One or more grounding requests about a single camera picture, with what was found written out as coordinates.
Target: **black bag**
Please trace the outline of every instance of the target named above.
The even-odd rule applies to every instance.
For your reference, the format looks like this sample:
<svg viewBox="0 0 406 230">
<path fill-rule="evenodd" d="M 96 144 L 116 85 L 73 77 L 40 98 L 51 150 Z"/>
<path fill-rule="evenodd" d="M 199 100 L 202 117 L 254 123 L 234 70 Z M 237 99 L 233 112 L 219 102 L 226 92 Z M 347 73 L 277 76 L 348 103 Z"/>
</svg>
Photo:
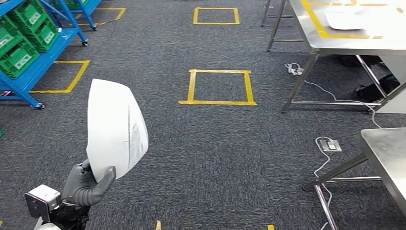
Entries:
<svg viewBox="0 0 406 230">
<path fill-rule="evenodd" d="M 379 83 L 381 84 L 381 87 L 386 94 L 389 94 L 400 85 L 399 81 L 394 77 L 393 74 L 383 77 L 382 79 L 379 80 Z M 383 98 L 381 92 L 379 92 L 375 84 L 371 84 L 369 86 L 364 85 L 359 86 L 355 90 L 355 93 L 357 95 L 356 100 L 362 102 L 370 103 L 378 101 Z"/>
</svg>

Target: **metal table leg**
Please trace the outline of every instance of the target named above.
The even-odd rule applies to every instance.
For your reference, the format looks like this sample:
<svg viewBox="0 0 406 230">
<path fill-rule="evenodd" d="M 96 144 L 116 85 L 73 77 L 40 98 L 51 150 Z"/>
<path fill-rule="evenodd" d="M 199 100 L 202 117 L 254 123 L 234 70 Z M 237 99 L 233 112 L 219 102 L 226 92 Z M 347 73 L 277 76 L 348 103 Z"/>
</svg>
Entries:
<svg viewBox="0 0 406 230">
<path fill-rule="evenodd" d="M 275 26 L 272 31 L 271 40 L 269 41 L 269 44 L 268 44 L 267 52 L 269 52 L 272 48 L 272 44 L 273 44 L 273 41 L 275 40 L 275 35 L 276 35 L 276 32 L 278 31 L 279 23 L 281 22 L 281 18 L 282 18 L 282 14 L 283 14 L 283 10 L 285 9 L 285 6 L 286 6 L 286 0 L 282 0 L 281 6 L 279 8 L 278 17 L 276 18 L 276 23 L 275 23 Z"/>
<path fill-rule="evenodd" d="M 378 111 L 380 108 L 382 108 L 386 103 L 388 103 L 388 101 L 394 99 L 397 95 L 399 95 L 401 92 L 403 92 L 404 90 L 406 90 L 406 84 L 402 84 L 399 87 L 397 87 L 395 90 L 393 90 L 392 92 L 390 92 L 388 94 L 388 97 L 383 99 L 381 101 L 381 104 L 379 106 L 374 107 L 373 109 L 375 111 Z"/>
<path fill-rule="evenodd" d="M 94 24 L 93 20 L 91 19 L 91 16 L 88 14 L 88 12 L 86 11 L 83 2 L 82 1 L 78 1 L 79 4 L 79 8 L 82 10 L 82 15 L 84 16 L 84 18 L 88 21 L 89 26 L 93 29 L 96 30 L 96 25 Z"/>
<path fill-rule="evenodd" d="M 313 67 L 318 56 L 319 56 L 319 54 L 312 54 L 310 56 L 309 60 L 306 63 L 306 66 L 304 67 L 304 71 L 303 71 L 302 75 L 300 75 L 299 78 L 297 79 L 297 82 L 289 95 L 288 101 L 283 106 L 282 113 L 288 112 L 293 99 L 296 97 L 297 93 L 299 92 L 300 88 L 302 87 L 303 83 L 305 82 L 307 76 L 309 75 L 310 69 Z"/>
<path fill-rule="evenodd" d="M 269 10 L 269 7 L 271 6 L 271 1 L 272 0 L 268 0 L 267 3 L 265 4 L 265 13 L 264 13 L 264 17 L 262 18 L 261 27 L 264 27 L 266 18 L 277 18 L 278 17 L 277 15 L 268 15 L 268 10 Z M 282 15 L 282 18 L 293 18 L 293 16 Z"/>
<path fill-rule="evenodd" d="M 321 191 L 321 187 L 319 185 L 315 185 L 315 189 L 316 189 L 317 196 L 320 199 L 321 206 L 323 207 L 324 213 L 326 214 L 327 221 L 330 224 L 331 229 L 338 230 L 337 225 L 333 219 L 333 215 L 331 214 L 330 209 L 328 208 L 328 203 L 326 202 L 323 192 Z"/>
<path fill-rule="evenodd" d="M 325 183 L 326 181 L 330 180 L 331 178 L 347 171 L 348 169 L 351 169 L 364 161 L 366 161 L 368 158 L 365 156 L 365 154 L 361 153 L 358 156 L 352 158 L 351 160 L 346 161 L 342 165 L 338 166 L 337 168 L 327 172 L 326 174 L 320 176 L 316 180 L 307 183 L 305 186 L 303 186 L 303 189 L 305 191 L 308 191 L 312 189 L 315 185 L 321 185 L 322 183 Z"/>
<path fill-rule="evenodd" d="M 381 84 L 379 83 L 379 80 L 376 78 L 375 74 L 372 72 L 372 70 L 368 67 L 368 65 L 365 63 L 365 61 L 359 56 L 355 55 L 358 59 L 358 61 L 361 63 L 362 67 L 364 70 L 367 72 L 368 76 L 371 78 L 375 86 L 378 88 L 379 92 L 382 94 L 383 98 L 387 98 L 388 95 L 385 93 L 385 91 L 382 89 Z"/>
<path fill-rule="evenodd" d="M 264 27 L 264 25 L 265 25 L 265 21 L 266 21 L 267 15 L 268 15 L 268 9 L 269 9 L 270 4 L 271 4 L 271 0 L 268 0 L 267 3 L 265 4 L 265 13 L 264 13 L 264 17 L 262 18 L 261 27 Z"/>
</svg>

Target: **blue metal shelf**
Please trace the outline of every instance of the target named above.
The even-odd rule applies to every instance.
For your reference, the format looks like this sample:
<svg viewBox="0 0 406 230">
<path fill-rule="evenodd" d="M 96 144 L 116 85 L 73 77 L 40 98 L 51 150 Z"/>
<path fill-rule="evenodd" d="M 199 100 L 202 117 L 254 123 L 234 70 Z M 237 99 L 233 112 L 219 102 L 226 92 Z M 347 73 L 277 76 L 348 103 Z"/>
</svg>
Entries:
<svg viewBox="0 0 406 230">
<path fill-rule="evenodd" d="M 78 28 L 64 28 L 59 33 L 58 38 L 46 53 L 40 53 L 40 56 L 17 78 L 11 80 L 23 91 L 30 91 L 40 80 L 42 75 L 49 69 L 52 63 L 64 51 L 72 38 L 78 33 Z M 12 90 L 9 86 L 2 84 L 0 79 L 0 90 Z"/>
<path fill-rule="evenodd" d="M 102 0 L 88 0 L 85 5 L 83 5 L 84 12 L 87 15 L 91 15 L 93 13 L 94 9 L 100 4 Z M 70 10 L 72 13 L 83 13 L 83 10 Z"/>
<path fill-rule="evenodd" d="M 69 10 L 73 14 L 82 14 L 83 18 L 76 18 L 76 20 L 86 20 L 89 23 L 89 26 L 96 30 L 96 24 L 91 18 L 91 13 L 96 9 L 102 0 L 88 0 L 85 4 L 82 3 L 82 0 L 75 0 L 79 5 L 79 10 Z"/>
<path fill-rule="evenodd" d="M 0 3 L 0 16 L 11 11 L 23 1 L 24 0 L 9 0 Z M 12 91 L 15 93 L 15 96 L 0 96 L 0 100 L 25 100 L 31 105 L 31 107 L 44 108 L 45 105 L 43 103 L 39 103 L 29 94 L 30 90 L 35 84 L 37 84 L 43 74 L 64 51 L 75 35 L 78 35 L 81 38 L 83 45 L 87 45 L 86 36 L 78 26 L 78 23 L 73 17 L 72 12 L 68 9 L 68 6 L 65 4 L 65 1 L 58 1 L 63 9 L 63 13 L 50 5 L 48 0 L 40 0 L 40 2 L 49 9 L 49 12 L 52 12 L 50 14 L 51 18 L 56 20 L 54 15 L 54 13 L 56 13 L 61 16 L 63 20 L 69 21 L 72 27 L 61 28 L 62 31 L 58 34 L 58 38 L 48 52 L 40 53 L 39 57 L 37 57 L 37 59 L 17 79 L 10 79 L 0 71 L 0 90 Z"/>
<path fill-rule="evenodd" d="M 5 15 L 23 1 L 24 0 L 8 0 L 7 2 L 0 3 L 0 16 Z"/>
</svg>

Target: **green plastic crate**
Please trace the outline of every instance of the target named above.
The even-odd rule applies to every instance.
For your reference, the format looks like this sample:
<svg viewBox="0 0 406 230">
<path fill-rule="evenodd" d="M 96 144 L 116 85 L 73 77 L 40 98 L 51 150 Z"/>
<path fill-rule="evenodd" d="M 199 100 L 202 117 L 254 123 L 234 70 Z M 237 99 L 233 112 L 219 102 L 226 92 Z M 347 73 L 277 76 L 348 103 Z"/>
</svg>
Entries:
<svg viewBox="0 0 406 230">
<path fill-rule="evenodd" d="M 38 0 L 24 1 L 7 13 L 7 16 L 12 19 L 23 34 L 34 33 L 49 18 Z"/>
<path fill-rule="evenodd" d="M 35 47 L 23 38 L 0 57 L 0 70 L 11 79 L 17 78 L 39 56 Z"/>
<path fill-rule="evenodd" d="M 24 36 L 6 15 L 0 17 L 0 57 L 21 41 Z"/>
<path fill-rule="evenodd" d="M 89 1 L 91 0 L 81 0 L 83 5 L 86 5 Z M 59 4 L 58 0 L 52 0 L 52 4 L 55 6 L 57 9 L 61 9 L 61 5 Z M 79 10 L 80 6 L 79 3 L 76 0 L 65 0 L 65 4 L 68 6 L 69 9 L 71 10 Z"/>
<path fill-rule="evenodd" d="M 45 20 L 37 31 L 33 34 L 25 34 L 25 36 L 38 52 L 47 52 L 59 36 L 59 33 L 51 20 Z"/>
</svg>

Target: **stainless steel table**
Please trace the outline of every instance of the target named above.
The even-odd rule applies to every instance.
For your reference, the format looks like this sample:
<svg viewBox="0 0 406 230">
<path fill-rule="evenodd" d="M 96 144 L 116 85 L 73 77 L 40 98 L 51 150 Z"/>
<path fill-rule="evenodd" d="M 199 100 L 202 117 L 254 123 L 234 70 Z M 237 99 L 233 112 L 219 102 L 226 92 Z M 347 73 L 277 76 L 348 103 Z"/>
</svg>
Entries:
<svg viewBox="0 0 406 230">
<path fill-rule="evenodd" d="M 404 41 L 406 31 L 399 29 L 396 23 L 399 20 L 406 20 L 406 13 L 404 13 L 406 8 L 403 6 L 405 1 L 387 0 L 388 3 L 376 3 L 377 1 L 358 3 L 357 1 L 361 0 L 334 0 L 333 2 L 326 0 L 282 0 L 267 51 L 271 50 L 273 42 L 304 41 L 311 54 L 282 112 L 287 112 L 291 104 L 363 105 L 356 102 L 294 101 L 294 98 L 309 75 L 310 69 L 320 54 L 349 54 L 357 56 L 362 67 L 383 96 L 383 100 L 378 103 L 366 103 L 369 106 L 377 106 L 378 108 L 399 93 L 394 91 L 387 95 L 374 73 L 365 64 L 360 55 L 406 56 L 406 42 Z M 303 40 L 275 38 L 287 3 L 292 8 L 293 16 L 298 22 Z M 376 22 L 371 23 L 362 30 L 334 30 L 328 25 L 325 17 L 325 11 L 327 9 L 334 9 L 334 7 L 357 7 L 357 9 L 361 10 L 360 14 L 374 13 L 378 17 L 376 17 Z"/>
<path fill-rule="evenodd" d="M 362 153 L 304 186 L 316 189 L 331 229 L 337 230 L 333 216 L 321 191 L 321 184 L 336 182 L 380 181 L 406 216 L 406 128 L 365 129 L 361 131 Z M 335 176 L 369 160 L 379 176 L 335 178 Z"/>
</svg>

